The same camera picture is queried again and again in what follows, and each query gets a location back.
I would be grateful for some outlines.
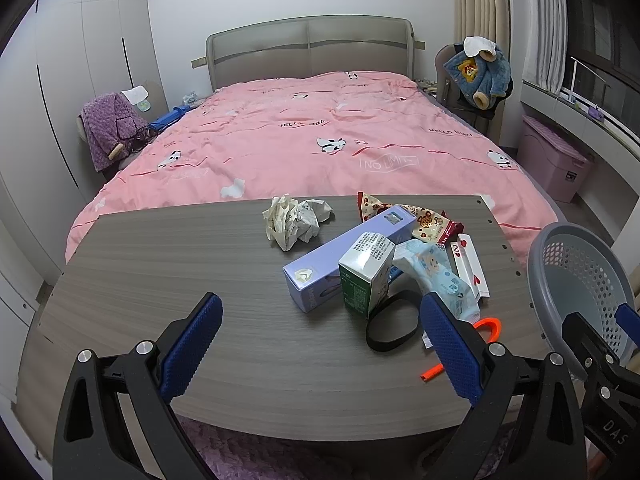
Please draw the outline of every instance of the blue jacket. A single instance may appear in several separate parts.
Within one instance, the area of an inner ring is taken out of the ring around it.
[[[495,53],[495,61],[487,62],[480,56],[469,58],[463,50],[444,64],[466,100],[481,110],[493,108],[497,97],[505,97],[511,81],[509,62],[497,46]]]

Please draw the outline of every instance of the gray plastic basket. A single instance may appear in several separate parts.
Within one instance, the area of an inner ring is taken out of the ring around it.
[[[584,319],[617,354],[622,366],[633,342],[614,318],[622,303],[634,304],[625,271],[606,243],[576,224],[556,222],[536,237],[527,264],[533,305],[551,348],[562,354],[572,374],[587,378],[582,363],[562,339],[562,321],[572,312]]]

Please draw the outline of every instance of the wooden table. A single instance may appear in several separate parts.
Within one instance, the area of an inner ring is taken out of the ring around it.
[[[462,221],[491,292],[482,315],[500,318],[500,340],[512,353],[546,354],[526,273],[478,197],[380,198],[444,209]],[[262,211],[270,200],[100,217],[40,319],[39,330],[58,349],[40,357],[50,376],[48,411],[59,407],[79,351],[128,352],[140,340],[157,338],[211,291],[223,300],[222,328],[185,395],[172,402],[176,413],[300,440],[372,440],[459,424],[469,404],[445,374],[422,382],[420,373],[437,357],[419,336],[379,354],[366,345],[364,320],[347,311],[340,296],[309,314],[290,298],[282,266],[359,222],[354,197],[327,200],[335,218],[322,224],[318,238],[297,242],[288,253],[265,236]],[[415,323],[415,310],[408,316],[401,311],[391,330]]]

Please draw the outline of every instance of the window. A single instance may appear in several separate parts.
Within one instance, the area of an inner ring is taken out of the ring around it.
[[[640,134],[640,48],[605,0],[567,0],[568,44],[564,86],[574,62],[588,65],[608,86],[578,66],[575,92]]]

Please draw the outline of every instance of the gray upholstered headboard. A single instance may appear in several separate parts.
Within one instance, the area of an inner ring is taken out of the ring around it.
[[[207,38],[214,90],[233,83],[378,70],[414,77],[414,29],[384,16],[308,16],[257,23]]]

